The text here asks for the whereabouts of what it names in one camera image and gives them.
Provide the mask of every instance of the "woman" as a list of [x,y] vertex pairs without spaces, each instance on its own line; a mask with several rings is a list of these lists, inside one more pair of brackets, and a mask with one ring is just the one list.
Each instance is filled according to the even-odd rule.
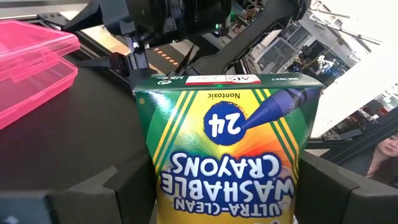
[[398,188],[398,134],[349,159],[341,167]]

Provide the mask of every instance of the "crayola crayon box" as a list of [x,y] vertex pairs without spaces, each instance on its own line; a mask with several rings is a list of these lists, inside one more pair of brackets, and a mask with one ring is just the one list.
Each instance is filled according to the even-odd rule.
[[299,73],[151,77],[134,89],[159,224],[291,224],[322,84]]

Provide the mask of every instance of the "blue crayon illustration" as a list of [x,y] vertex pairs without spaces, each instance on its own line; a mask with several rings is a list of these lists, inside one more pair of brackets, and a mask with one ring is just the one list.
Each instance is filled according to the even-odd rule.
[[313,88],[279,90],[261,103],[242,125],[242,128],[250,129],[271,121],[276,121],[288,115],[306,101],[316,100],[319,93],[319,89]]

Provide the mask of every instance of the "pink plastic case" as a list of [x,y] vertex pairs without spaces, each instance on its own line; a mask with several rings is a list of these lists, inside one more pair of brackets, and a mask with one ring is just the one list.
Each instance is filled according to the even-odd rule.
[[0,129],[69,88],[77,68],[61,56],[80,48],[66,32],[0,21]]

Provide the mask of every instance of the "black table surface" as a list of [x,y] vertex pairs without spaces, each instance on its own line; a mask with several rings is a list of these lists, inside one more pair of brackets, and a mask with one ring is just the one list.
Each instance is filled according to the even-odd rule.
[[133,98],[79,68],[71,88],[0,130],[0,190],[67,189],[143,147]]

